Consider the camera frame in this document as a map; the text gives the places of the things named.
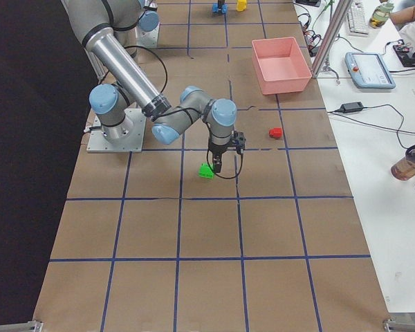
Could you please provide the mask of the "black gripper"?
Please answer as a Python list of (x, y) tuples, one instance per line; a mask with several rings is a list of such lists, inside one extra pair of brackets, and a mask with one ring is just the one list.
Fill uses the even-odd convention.
[(222, 155), (229, 147), (234, 146), (234, 140), (231, 138), (225, 144), (216, 144), (212, 139), (208, 140), (207, 149), (212, 154), (212, 160), (208, 161), (210, 169), (214, 173), (220, 173), (222, 168)]

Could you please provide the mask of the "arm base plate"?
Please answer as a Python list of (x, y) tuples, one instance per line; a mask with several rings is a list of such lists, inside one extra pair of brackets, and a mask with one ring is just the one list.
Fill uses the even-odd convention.
[(95, 126), (90, 132), (86, 150), (89, 153), (124, 153), (142, 151), (146, 117), (137, 108), (124, 110), (124, 122), (117, 127), (105, 127), (96, 116)]
[(160, 25), (157, 25), (157, 27), (151, 31), (144, 31), (140, 28), (140, 26), (137, 26), (135, 29), (136, 44), (146, 48), (157, 48), (159, 31)]

